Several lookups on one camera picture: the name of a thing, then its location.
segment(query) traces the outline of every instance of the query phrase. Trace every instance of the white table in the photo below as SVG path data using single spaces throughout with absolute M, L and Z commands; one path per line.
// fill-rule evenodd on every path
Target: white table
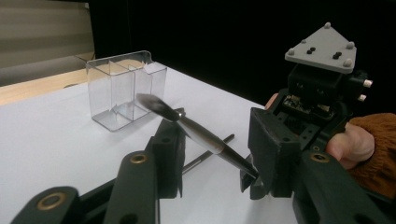
M 168 69 L 164 101 L 241 156 L 248 150 L 250 108 L 262 105 Z M 71 186 L 79 195 L 117 176 L 120 162 L 144 150 L 162 118 L 148 114 L 111 133 L 91 119 L 87 84 L 0 106 L 0 223 L 9 223 L 37 193 Z M 186 164 L 205 152 L 187 139 Z M 183 197 L 161 200 L 162 224 L 297 223 L 291 198 L 249 199 L 239 170 L 212 156 L 183 175 Z

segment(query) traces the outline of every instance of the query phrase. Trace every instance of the plastic compartment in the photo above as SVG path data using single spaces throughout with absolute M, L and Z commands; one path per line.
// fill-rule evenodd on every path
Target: plastic compartment
M 87 62 L 88 92 L 93 120 L 115 132 L 147 115 L 135 96 L 163 98 L 167 67 L 138 51 Z

